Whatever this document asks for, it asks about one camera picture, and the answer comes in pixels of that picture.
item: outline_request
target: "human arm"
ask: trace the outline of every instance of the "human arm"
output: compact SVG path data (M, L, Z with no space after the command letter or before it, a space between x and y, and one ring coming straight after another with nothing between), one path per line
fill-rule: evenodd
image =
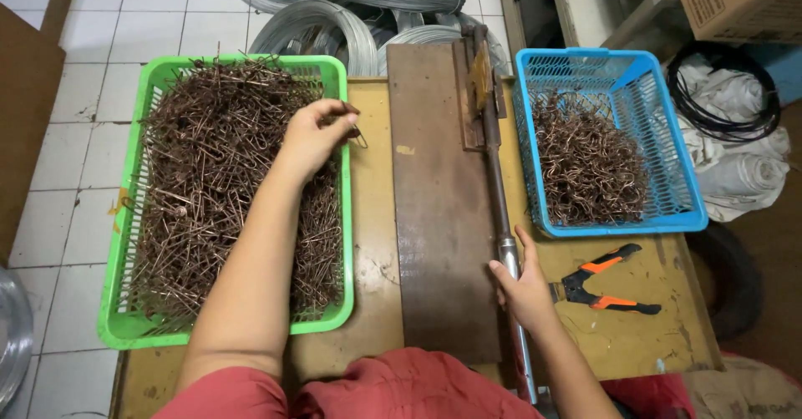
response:
M515 280L498 261L490 261L490 270L500 284L499 302L512 309L546 363L557 412L563 419L621 419L585 356L562 326L537 259L535 242L520 226L515 227L515 232L524 245L520 278Z
M281 379L301 192L356 122L353 111L343 101L323 99L290 120L282 149L257 189L239 239L200 310L178 390L236 366ZM320 127L329 115L342 117Z

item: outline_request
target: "pliers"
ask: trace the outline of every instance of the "pliers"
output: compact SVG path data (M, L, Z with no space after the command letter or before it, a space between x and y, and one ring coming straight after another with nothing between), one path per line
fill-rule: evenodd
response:
M550 282L548 287L551 291L552 301L567 300L569 302L585 303L593 309L640 312L648 315L660 312L662 309L660 305L647 305L631 300L616 299L607 295L593 295L582 287L582 284L591 276L607 269L607 267L616 262L623 261L638 250L642 250L642 247L635 243L628 243L591 262L582 264L577 271L563 278L562 282Z

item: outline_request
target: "person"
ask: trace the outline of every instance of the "person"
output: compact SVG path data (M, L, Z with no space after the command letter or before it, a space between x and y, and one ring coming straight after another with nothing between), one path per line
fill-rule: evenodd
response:
M156 419L541 417L455 358L417 348L362 358L341 380L307 383L289 406L279 383L301 192L356 123L354 110L322 99L288 123L282 148L200 311L177 394ZM330 116L338 118L322 127L322 118ZM499 302L511 308L546 362L558 413L563 419L620 418L557 316L534 241L520 226L515 230L524 246L520 279L498 261L489 266Z

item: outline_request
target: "wooden table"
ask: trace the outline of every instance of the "wooden table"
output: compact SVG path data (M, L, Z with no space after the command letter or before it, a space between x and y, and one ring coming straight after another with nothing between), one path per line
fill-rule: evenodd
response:
M513 110L505 81L507 109ZM355 310L332 332L291 336L286 351L286 391L305 381L337 376L361 356L404 346L398 284L395 202L393 199L389 97L386 78L349 79L348 98L359 110L359 127L369 147L351 150L351 188L355 243ZM512 118L500 120L502 170L512 223L537 240L543 270L557 281L588 260L627 242L643 247L632 260L587 281L589 291L660 303L656 316L596 311L581 304L556 305L563 324L600 380L720 369L721 356L681 234L629 238L549 240L534 229L526 210L525 187ZM123 352L115 379L110 417L147 419L170 398L184 347ZM508 387L506 366L475 367ZM536 364L537 380L546 383Z

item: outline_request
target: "black tire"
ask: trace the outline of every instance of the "black tire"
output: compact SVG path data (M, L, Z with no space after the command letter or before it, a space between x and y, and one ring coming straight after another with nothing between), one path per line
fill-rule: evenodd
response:
M709 311L716 339L735 339L754 327L763 311L763 278L726 226L711 221L704 231L685 234L685 238L716 281L716 301Z

